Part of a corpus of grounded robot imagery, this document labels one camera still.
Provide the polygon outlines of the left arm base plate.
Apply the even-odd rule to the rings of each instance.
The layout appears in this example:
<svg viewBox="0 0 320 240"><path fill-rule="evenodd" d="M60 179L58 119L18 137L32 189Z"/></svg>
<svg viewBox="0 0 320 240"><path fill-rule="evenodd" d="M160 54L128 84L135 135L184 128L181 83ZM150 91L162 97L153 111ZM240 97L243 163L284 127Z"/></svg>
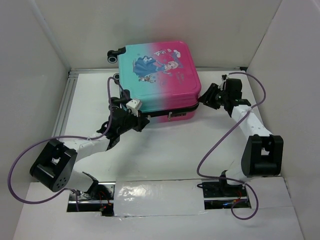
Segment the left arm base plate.
<svg viewBox="0 0 320 240"><path fill-rule="evenodd" d="M77 190L77 196L71 191L68 200L75 203L77 197L79 203L94 201L111 203L114 200L115 186L115 182L93 183L86 191Z"/></svg>

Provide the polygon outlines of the silver zipper pull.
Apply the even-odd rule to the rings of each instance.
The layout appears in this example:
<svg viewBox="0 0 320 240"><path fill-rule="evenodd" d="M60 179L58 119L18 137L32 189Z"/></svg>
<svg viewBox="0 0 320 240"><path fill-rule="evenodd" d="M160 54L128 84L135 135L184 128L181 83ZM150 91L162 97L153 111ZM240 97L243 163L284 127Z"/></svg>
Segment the silver zipper pull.
<svg viewBox="0 0 320 240"><path fill-rule="evenodd" d="M172 118L173 118L173 112L169 112L168 114L168 122L171 122L172 121Z"/></svg>

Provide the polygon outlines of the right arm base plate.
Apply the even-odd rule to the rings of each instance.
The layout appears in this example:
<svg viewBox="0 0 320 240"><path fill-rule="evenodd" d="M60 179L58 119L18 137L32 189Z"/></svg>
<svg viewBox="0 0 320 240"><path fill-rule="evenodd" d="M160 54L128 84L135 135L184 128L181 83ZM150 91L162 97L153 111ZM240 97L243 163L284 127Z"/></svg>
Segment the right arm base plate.
<svg viewBox="0 0 320 240"><path fill-rule="evenodd" d="M204 198L237 198L247 197L242 185L222 185L217 181L202 182L197 185L202 189Z"/></svg>

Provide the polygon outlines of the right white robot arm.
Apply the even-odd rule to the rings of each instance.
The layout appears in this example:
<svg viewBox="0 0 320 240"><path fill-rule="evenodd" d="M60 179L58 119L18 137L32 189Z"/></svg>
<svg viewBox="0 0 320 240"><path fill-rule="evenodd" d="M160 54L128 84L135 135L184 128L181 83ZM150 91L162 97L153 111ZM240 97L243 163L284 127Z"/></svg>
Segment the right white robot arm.
<svg viewBox="0 0 320 240"><path fill-rule="evenodd" d="M246 145L234 167L225 170L218 184L223 196L230 196L240 185L257 177L273 177L281 172L284 140L271 133L253 112L254 106L242 98L242 81L228 78L221 85L212 83L198 102L212 109L223 107L243 132Z"/></svg>

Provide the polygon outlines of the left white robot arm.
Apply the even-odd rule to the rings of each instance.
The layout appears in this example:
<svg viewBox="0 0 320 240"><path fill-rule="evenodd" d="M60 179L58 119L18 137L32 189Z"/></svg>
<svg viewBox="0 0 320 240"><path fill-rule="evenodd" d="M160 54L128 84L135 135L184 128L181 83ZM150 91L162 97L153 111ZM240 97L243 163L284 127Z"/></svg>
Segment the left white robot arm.
<svg viewBox="0 0 320 240"><path fill-rule="evenodd" d="M134 114L131 110L114 108L108 120L89 137L49 140L29 173L52 192L61 191L70 181L77 161L110 150L120 141L120 135L130 130L141 132L149 123L148 115L140 110Z"/></svg>

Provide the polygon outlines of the pink hard-shell suitcase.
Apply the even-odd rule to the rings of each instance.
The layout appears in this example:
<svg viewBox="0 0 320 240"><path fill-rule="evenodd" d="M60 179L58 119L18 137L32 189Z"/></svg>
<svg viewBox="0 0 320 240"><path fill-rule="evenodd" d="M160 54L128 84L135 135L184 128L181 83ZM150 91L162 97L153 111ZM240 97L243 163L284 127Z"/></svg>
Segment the pink hard-shell suitcase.
<svg viewBox="0 0 320 240"><path fill-rule="evenodd" d="M118 64L119 83L142 102L140 111L154 123L191 119L199 106L201 82L183 41L131 44L106 54Z"/></svg>

